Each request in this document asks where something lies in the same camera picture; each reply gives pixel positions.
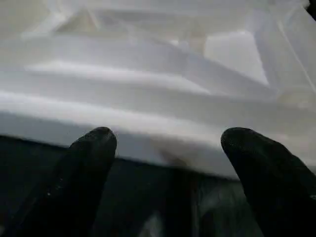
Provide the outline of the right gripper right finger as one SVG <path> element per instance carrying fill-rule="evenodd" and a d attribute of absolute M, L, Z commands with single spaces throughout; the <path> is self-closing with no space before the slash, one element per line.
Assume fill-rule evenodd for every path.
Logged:
<path fill-rule="evenodd" d="M 264 236 L 316 235 L 316 176 L 298 157 L 248 128 L 225 130 L 221 146 Z"/>

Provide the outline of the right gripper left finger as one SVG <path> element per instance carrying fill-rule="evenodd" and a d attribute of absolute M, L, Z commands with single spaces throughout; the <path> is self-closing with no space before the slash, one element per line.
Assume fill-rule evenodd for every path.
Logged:
<path fill-rule="evenodd" d="M 26 197 L 7 236 L 89 236 L 116 148 L 117 139 L 107 127 L 77 139 Z"/>

